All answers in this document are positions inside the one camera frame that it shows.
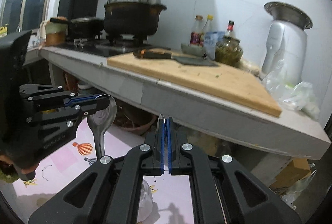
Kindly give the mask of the person left hand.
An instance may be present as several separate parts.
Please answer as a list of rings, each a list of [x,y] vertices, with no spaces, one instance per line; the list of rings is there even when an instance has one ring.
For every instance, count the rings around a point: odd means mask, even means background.
[[[1,168],[4,168],[4,169],[7,169],[9,166],[13,165],[13,161],[11,161],[11,159],[4,154],[1,154],[1,156],[0,156],[0,163],[1,163]],[[31,173],[31,172],[35,171],[38,168],[38,166],[39,166],[39,163],[36,163],[29,168],[21,169],[21,173],[22,174]]]

